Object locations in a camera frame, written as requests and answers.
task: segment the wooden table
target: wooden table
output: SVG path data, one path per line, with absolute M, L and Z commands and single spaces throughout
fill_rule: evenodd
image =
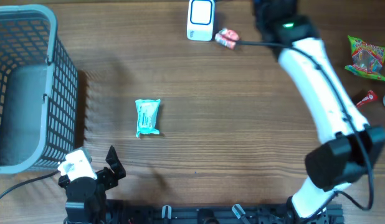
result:
M 254 205 L 284 202 L 300 188 L 304 157 L 319 145 L 317 133 L 269 49 L 231 51 L 187 40 L 187 2 L 48 6 L 80 70 L 78 145 L 90 151 L 96 170 L 106 166 L 114 145 L 127 171 L 108 198 L 151 205 Z M 385 1 L 302 0 L 301 11 L 319 27 L 347 92 L 371 88 L 382 97 L 383 83 L 355 77 L 343 67 L 351 63 L 348 34 L 385 46 Z M 249 2 L 219 2 L 216 18 L 219 27 L 260 40 Z M 135 137 L 140 98 L 162 100 L 159 136 Z M 380 101 L 362 112 L 372 124 L 385 126 Z M 335 200 L 343 204 L 347 223 L 385 223 L 385 149 L 375 174 L 372 211 Z M 38 175 L 0 176 L 0 193 Z M 57 179 L 5 196 L 0 223 L 62 222 L 66 196 Z M 347 191 L 366 203 L 366 177 Z

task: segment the gray basket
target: gray basket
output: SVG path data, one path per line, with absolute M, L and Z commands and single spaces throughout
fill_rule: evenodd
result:
M 50 9 L 0 7 L 0 174 L 56 169 L 74 149 L 77 80 Z

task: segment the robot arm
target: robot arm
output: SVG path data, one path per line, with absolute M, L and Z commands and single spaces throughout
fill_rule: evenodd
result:
M 385 131 L 381 127 L 370 127 L 352 104 L 314 25 L 307 17 L 297 14 L 297 0 L 254 0 L 254 14 L 264 42 L 283 44 L 307 53 L 321 65 L 327 76 L 296 50 L 272 48 L 279 64 L 305 100 L 321 143 L 307 155 L 305 165 L 309 177 L 292 197 L 295 215 L 305 219 L 316 215 L 336 191 L 346 189 L 367 173 L 355 138 L 357 134 L 373 168 L 385 144 Z

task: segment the teal packet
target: teal packet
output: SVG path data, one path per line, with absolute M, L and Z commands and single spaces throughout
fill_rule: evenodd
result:
M 156 115 L 161 100 L 136 100 L 137 107 L 137 134 L 159 134 L 155 129 Z

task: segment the green light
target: green light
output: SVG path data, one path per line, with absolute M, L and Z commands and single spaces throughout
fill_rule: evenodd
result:
M 290 23 L 284 24 L 283 26 L 284 26 L 284 28 L 292 28 L 293 25 L 294 25 L 294 23 L 290 22 Z

